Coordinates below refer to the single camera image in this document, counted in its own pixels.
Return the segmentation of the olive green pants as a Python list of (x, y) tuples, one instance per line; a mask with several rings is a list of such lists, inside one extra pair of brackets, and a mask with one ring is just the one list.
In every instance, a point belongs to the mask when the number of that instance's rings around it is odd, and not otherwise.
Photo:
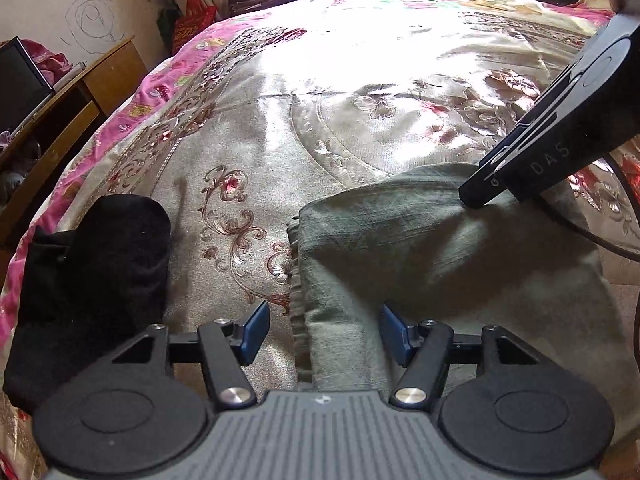
[(639, 434), (639, 374), (595, 244), (533, 203), (462, 205), (469, 164), (422, 166), (303, 207), (288, 225), (299, 383), (390, 391), (384, 304), (459, 333), (497, 324), (588, 380), (611, 404), (614, 440)]

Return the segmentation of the black folded garment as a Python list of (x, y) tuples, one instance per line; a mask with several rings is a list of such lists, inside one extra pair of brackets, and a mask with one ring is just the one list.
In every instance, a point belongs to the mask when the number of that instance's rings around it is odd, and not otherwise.
[(28, 245), (3, 391), (32, 414), (52, 393), (166, 310), (170, 220), (140, 195), (99, 198), (76, 229)]

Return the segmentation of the black television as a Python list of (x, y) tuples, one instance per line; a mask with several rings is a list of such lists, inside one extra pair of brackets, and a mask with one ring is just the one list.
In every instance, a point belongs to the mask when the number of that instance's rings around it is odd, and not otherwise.
[(1, 47), (0, 62), (0, 127), (13, 132), (53, 96), (54, 89), (20, 38), (14, 37)]

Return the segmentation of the wooden tv cabinet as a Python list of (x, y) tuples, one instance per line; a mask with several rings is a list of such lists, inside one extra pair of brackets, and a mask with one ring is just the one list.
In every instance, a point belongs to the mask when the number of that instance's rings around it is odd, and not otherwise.
[(36, 212), (60, 176), (102, 122), (126, 101), (146, 75), (146, 67), (128, 38), (76, 75), (38, 112), (1, 155), (1, 168), (35, 141), (41, 156), (1, 211), (1, 249), (14, 252)]

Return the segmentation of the red bag on floor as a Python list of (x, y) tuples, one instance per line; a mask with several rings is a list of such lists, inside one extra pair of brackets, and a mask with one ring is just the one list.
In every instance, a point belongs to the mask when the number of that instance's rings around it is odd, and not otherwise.
[(188, 41), (216, 20), (216, 6), (202, 0), (186, 0), (186, 14), (175, 22), (171, 53), (176, 54)]

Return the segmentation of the pink cloth on television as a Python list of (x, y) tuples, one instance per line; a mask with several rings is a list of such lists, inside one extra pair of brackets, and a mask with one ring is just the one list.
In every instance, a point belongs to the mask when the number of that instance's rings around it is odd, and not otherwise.
[(54, 53), (39, 42), (26, 38), (22, 38), (21, 43), (32, 62), (35, 63), (51, 86), (54, 86), (72, 70), (73, 65), (63, 53)]

